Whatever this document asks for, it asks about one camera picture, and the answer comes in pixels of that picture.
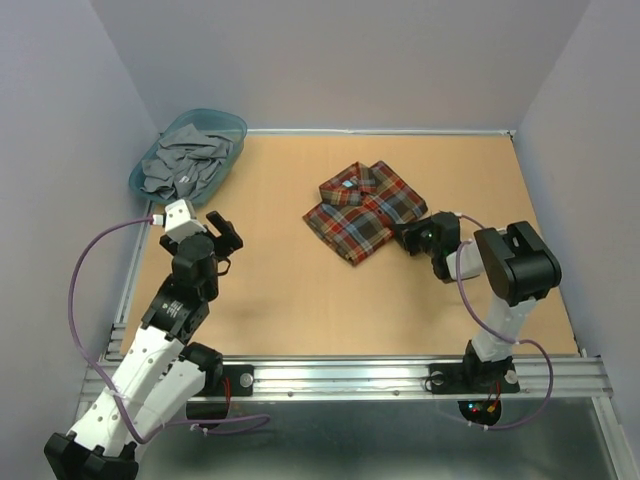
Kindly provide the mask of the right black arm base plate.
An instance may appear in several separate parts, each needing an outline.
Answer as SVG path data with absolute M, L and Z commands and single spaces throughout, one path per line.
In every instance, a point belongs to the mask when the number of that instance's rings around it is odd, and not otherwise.
M 509 372 L 515 372 L 512 362 L 482 363 L 479 367 L 462 363 L 431 363 L 428 368 L 429 389 L 437 395 L 488 395 L 495 393 L 497 386 L 501 393 L 520 392 L 517 377 L 512 377 L 511 382 L 507 379 Z

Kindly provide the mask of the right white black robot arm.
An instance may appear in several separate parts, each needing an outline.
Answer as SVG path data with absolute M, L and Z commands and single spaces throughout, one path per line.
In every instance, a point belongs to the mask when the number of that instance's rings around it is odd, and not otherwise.
M 518 392 L 513 348 L 536 304 L 562 279 L 559 261 L 535 229 L 527 221 L 488 228 L 465 214 L 439 212 L 395 224 L 391 231 L 409 255 L 430 257 L 436 278 L 458 286 L 479 325 L 461 361 L 429 366 L 426 389 L 443 395 Z M 465 280 L 481 275 L 492 293 L 485 318 L 472 311 L 462 292 Z

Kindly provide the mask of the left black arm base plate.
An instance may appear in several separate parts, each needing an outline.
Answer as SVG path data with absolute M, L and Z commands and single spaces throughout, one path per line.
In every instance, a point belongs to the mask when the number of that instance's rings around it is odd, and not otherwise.
M 253 395 L 255 367 L 251 364 L 231 364 L 207 372 L 204 387 L 195 397 L 250 397 Z

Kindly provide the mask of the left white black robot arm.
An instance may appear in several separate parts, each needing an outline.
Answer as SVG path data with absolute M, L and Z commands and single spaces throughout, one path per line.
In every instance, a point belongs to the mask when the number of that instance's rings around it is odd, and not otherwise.
M 58 479 L 133 479 L 145 446 L 186 401 L 215 392 L 222 356 L 191 338 L 219 295 L 221 262 L 243 246 L 233 224 L 216 211 L 197 220 L 186 201 L 148 218 L 164 229 L 161 246 L 171 272 L 145 312 L 134 340 L 89 411 L 66 433 L 54 433 L 44 455 Z

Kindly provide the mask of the plaid long sleeve shirt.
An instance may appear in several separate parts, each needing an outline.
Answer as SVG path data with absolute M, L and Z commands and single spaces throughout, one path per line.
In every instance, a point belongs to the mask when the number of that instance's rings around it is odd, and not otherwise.
M 393 239 L 392 227 L 422 218 L 420 196 L 387 163 L 355 162 L 319 187 L 320 202 L 303 215 L 313 233 L 357 266 Z

